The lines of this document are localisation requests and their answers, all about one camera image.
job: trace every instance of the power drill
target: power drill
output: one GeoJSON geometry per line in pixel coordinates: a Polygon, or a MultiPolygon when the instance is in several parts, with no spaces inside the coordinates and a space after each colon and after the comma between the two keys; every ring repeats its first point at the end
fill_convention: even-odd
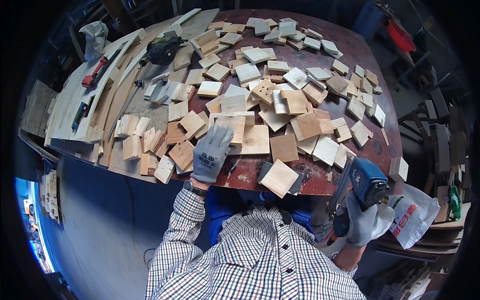
{"type": "Polygon", "coordinates": [[[335,237],[341,238],[348,233],[350,227],[348,212],[345,211],[337,216],[336,209],[343,201],[350,183],[352,183],[352,193],[359,202],[362,211],[379,204],[390,189],[387,184],[387,177],[372,161],[366,158],[347,156],[347,163],[343,169],[342,177],[326,210],[329,219],[333,219],[335,235],[331,237],[329,243],[334,242],[336,240],[335,237]]]}
{"type": "Polygon", "coordinates": [[[156,37],[147,45],[147,53],[138,61],[138,68],[144,67],[148,62],[154,65],[168,65],[175,58],[178,47],[183,42],[188,42],[181,37],[156,37]]]}

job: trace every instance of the workbench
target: workbench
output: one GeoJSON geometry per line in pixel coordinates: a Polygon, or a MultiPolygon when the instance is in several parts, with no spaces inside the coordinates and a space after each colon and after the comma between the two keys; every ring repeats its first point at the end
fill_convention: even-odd
{"type": "MultiPolygon", "coordinates": [[[[343,28],[341,26],[332,24],[327,21],[316,19],[313,17],[271,10],[235,10],[218,12],[218,10],[200,11],[194,15],[191,19],[182,24],[182,37],[193,38],[200,33],[204,32],[211,22],[226,21],[235,24],[245,24],[249,17],[256,18],[271,18],[278,22],[282,18],[290,17],[299,22],[297,28],[311,28],[320,34],[327,40],[333,41],[337,48],[343,52],[343,57],[340,59],[342,63],[349,67],[349,72],[345,78],[349,78],[350,74],[354,71],[355,65],[360,65],[364,69],[373,71],[378,76],[379,86],[383,89],[383,93],[380,95],[373,95],[374,100],[381,105],[385,114],[385,131],[388,136],[389,146],[387,146],[385,139],[381,133],[379,125],[373,120],[373,118],[363,118],[363,124],[373,132],[373,138],[370,139],[364,147],[359,148],[353,138],[344,141],[343,143],[350,149],[352,149],[358,157],[365,157],[374,162],[384,174],[388,174],[390,160],[393,157],[402,156],[402,144],[400,141],[400,132],[398,129],[398,123],[396,120],[396,113],[392,103],[392,99],[387,89],[387,85],[383,76],[381,75],[380,68],[370,51],[365,40],[358,34],[343,28]]],[[[138,45],[131,46],[125,53],[126,60],[134,58],[146,44],[153,40],[158,34],[160,34],[167,26],[172,24],[179,17],[164,21],[159,24],[152,25],[145,29],[147,37],[138,45]]],[[[301,70],[309,67],[322,67],[330,69],[334,58],[324,52],[322,49],[317,51],[312,48],[306,48],[298,51],[290,45],[277,45],[273,43],[263,43],[262,36],[255,36],[253,29],[246,28],[243,33],[243,40],[235,44],[235,46],[229,47],[224,51],[217,53],[221,58],[222,65],[227,65],[227,62],[235,59],[235,50],[244,46],[254,46],[261,48],[273,48],[278,61],[286,61],[289,66],[298,67],[301,70]]],[[[193,51],[192,47],[186,46],[180,51],[190,52],[193,51]]],[[[161,67],[148,64],[142,68],[137,76],[136,68],[130,72],[121,85],[117,88],[108,111],[108,117],[104,127],[104,149],[107,151],[109,148],[106,135],[110,129],[115,118],[120,111],[120,107],[126,98],[126,93],[131,90],[132,83],[137,76],[137,79],[145,81],[148,86],[149,81],[154,76],[166,71],[171,71],[169,79],[172,81],[184,82],[186,78],[187,69],[199,69],[201,68],[198,60],[200,58],[197,54],[192,55],[192,63],[188,68],[180,69],[173,72],[172,66],[161,67]]],[[[263,73],[263,67],[266,62],[259,63],[257,66],[260,73],[263,73]]],[[[237,77],[231,75],[223,81],[222,93],[224,93],[230,84],[240,85],[237,77]]],[[[149,101],[143,100],[143,91],[139,90],[132,99],[132,102],[127,107],[125,114],[136,114],[138,117],[151,118],[149,128],[154,126],[156,130],[165,131],[167,129],[168,122],[168,107],[165,105],[158,105],[149,101]]],[[[108,90],[104,91],[102,98],[108,96],[108,90]]],[[[195,93],[193,98],[189,101],[189,110],[194,110],[196,113],[205,111],[207,115],[209,112],[205,107],[205,103],[211,100],[211,98],[199,97],[195,93]]],[[[337,119],[344,117],[350,128],[356,123],[355,117],[347,112],[348,101],[344,98],[329,93],[326,100],[318,107],[323,110],[327,110],[330,113],[330,118],[337,119]]],[[[260,108],[254,107],[252,111],[255,111],[255,123],[262,124],[262,119],[258,116],[260,108]]],[[[270,137],[283,135],[285,128],[273,133],[270,130],[270,137]]],[[[80,157],[81,161],[91,163],[91,149],[92,145],[85,144],[76,141],[61,141],[52,139],[50,147],[64,154],[80,157]]],[[[314,195],[332,195],[336,184],[341,176],[341,170],[337,167],[330,167],[321,161],[313,162],[310,155],[299,155],[300,159],[297,161],[289,162],[287,165],[294,170],[303,173],[303,183],[301,185],[300,194],[314,194],[314,195]],[[331,182],[327,181],[327,173],[333,172],[331,182]]],[[[268,189],[258,183],[256,183],[260,169],[263,162],[272,162],[272,155],[243,155],[243,156],[228,156],[225,164],[217,178],[215,185],[223,187],[231,187],[244,190],[256,190],[267,191],[268,189]]],[[[103,154],[98,159],[98,163],[93,164],[98,167],[107,168],[109,171],[127,175],[130,177],[146,180],[150,182],[156,182],[155,177],[141,176],[140,162],[138,160],[124,161],[122,159],[122,143],[115,142],[112,148],[110,159],[103,154]]],[[[177,175],[174,172],[173,179],[187,180],[189,174],[177,175]]],[[[403,192],[403,184],[395,183],[389,178],[388,184],[390,185],[390,191],[388,194],[401,194],[403,192]]]]}

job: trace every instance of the red bucket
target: red bucket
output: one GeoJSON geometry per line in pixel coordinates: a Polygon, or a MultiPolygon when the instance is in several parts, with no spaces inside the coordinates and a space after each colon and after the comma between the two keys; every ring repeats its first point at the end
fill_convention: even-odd
{"type": "Polygon", "coordinates": [[[392,20],[388,20],[387,31],[403,52],[415,51],[415,45],[410,37],[392,20]]]}

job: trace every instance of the blue nail gun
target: blue nail gun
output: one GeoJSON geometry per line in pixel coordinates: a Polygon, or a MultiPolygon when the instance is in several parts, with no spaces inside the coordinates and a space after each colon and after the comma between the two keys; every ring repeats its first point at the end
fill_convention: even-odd
{"type": "Polygon", "coordinates": [[[350,227],[347,211],[339,216],[336,215],[336,210],[342,203],[350,183],[362,211],[374,204],[379,204],[389,190],[387,177],[372,161],[347,155],[342,177],[326,209],[329,220],[333,220],[334,235],[337,238],[346,236],[350,227]]]}

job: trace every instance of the shirt sleeve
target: shirt sleeve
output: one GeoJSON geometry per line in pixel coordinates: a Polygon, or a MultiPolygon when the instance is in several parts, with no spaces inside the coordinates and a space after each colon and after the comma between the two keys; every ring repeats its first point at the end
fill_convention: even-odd
{"type": "Polygon", "coordinates": [[[203,255],[202,250],[193,243],[204,219],[204,202],[194,193],[182,189],[173,203],[173,212],[163,241],[155,251],[148,272],[145,299],[152,298],[164,282],[184,272],[189,263],[203,255]]]}
{"type": "MultiPolygon", "coordinates": [[[[333,262],[333,264],[335,264],[335,262],[333,261],[336,256],[338,255],[338,251],[337,252],[333,252],[329,255],[327,255],[327,257],[333,262]]],[[[353,278],[353,276],[355,275],[355,272],[357,271],[357,269],[359,268],[359,265],[356,264],[355,267],[353,268],[353,270],[347,270],[347,269],[343,269],[343,268],[339,268],[336,264],[335,266],[337,267],[337,269],[339,269],[340,271],[343,271],[345,273],[347,273],[351,278],[353,278]]]]}

